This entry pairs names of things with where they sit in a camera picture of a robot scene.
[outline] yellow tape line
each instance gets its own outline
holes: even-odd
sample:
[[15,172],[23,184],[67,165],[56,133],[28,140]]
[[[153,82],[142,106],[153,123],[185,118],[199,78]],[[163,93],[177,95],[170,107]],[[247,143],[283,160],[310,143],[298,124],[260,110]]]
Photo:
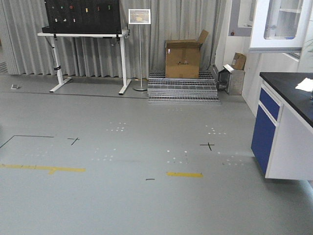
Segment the yellow tape line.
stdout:
[[167,174],[168,176],[203,178],[202,173],[167,172],[166,174]]
[[49,170],[49,175],[53,175],[56,171],[85,172],[84,168],[68,168],[55,166],[39,166],[39,165],[6,165],[0,164],[0,168],[7,169],[30,169],[30,170]]

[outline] black panel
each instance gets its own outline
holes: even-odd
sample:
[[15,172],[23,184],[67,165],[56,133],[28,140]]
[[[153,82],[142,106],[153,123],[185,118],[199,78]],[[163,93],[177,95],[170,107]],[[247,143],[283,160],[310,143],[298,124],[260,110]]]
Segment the black panel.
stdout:
[[45,0],[44,33],[121,34],[119,0]]

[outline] white paper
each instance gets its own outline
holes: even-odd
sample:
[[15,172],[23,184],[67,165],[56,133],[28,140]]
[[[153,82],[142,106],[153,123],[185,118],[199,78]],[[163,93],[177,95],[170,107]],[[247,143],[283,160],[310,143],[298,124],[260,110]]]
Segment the white paper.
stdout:
[[299,90],[306,91],[306,92],[312,92],[313,91],[313,79],[309,79],[306,77],[295,88],[299,89]]

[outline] open cardboard box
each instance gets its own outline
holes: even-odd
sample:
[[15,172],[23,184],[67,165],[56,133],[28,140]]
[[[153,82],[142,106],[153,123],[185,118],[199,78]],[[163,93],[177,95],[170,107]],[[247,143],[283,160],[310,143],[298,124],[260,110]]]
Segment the open cardboard box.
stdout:
[[234,55],[233,62],[231,63],[231,66],[233,69],[236,69],[236,70],[244,70],[245,63],[246,63],[246,56],[241,53],[236,52]]
[[198,78],[200,48],[208,34],[203,30],[198,40],[167,40],[165,77]]

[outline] metal grating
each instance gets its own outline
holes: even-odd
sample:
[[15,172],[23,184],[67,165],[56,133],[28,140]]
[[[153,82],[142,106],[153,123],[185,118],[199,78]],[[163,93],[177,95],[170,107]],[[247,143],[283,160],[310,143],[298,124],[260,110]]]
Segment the metal grating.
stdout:
[[164,71],[152,71],[148,82],[149,103],[220,104],[215,79],[209,71],[199,78],[165,78]]
[[0,74],[7,74],[8,68],[6,66],[6,62],[0,63]]

